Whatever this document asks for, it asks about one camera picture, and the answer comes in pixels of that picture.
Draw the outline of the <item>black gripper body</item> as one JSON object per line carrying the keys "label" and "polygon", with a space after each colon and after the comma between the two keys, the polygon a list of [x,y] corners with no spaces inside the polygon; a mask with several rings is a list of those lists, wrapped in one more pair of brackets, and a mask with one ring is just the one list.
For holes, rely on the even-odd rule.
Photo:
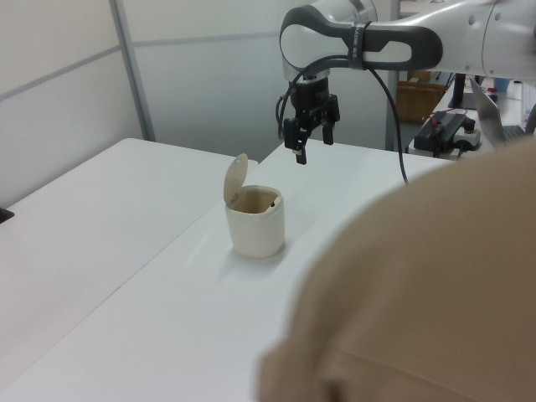
{"label": "black gripper body", "polygon": [[338,98],[330,93],[328,78],[298,83],[291,90],[297,126],[313,131],[322,126],[332,130],[340,120]]}

